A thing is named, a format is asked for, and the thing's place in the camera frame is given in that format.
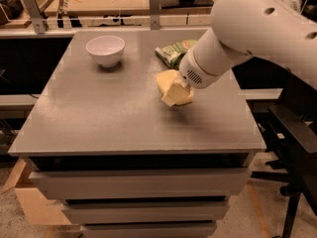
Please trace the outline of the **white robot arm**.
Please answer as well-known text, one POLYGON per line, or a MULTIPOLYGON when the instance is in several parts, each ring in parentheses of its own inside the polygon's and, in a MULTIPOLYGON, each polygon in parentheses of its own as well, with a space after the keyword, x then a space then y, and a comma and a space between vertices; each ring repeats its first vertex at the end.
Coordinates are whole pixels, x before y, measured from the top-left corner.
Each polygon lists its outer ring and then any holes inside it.
POLYGON ((187 104, 230 68, 256 57, 273 62, 317 87, 317 24, 298 13, 296 0, 217 0, 211 27, 166 77, 161 100, 187 104))

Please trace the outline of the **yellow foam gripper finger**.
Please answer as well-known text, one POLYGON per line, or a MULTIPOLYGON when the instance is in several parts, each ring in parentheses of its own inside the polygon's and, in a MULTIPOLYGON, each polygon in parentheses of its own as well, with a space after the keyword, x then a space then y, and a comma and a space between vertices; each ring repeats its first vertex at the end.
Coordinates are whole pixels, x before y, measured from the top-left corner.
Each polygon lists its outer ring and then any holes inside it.
POLYGON ((180 77, 165 78, 160 89, 161 100, 168 106, 184 105, 192 101, 192 88, 180 77))

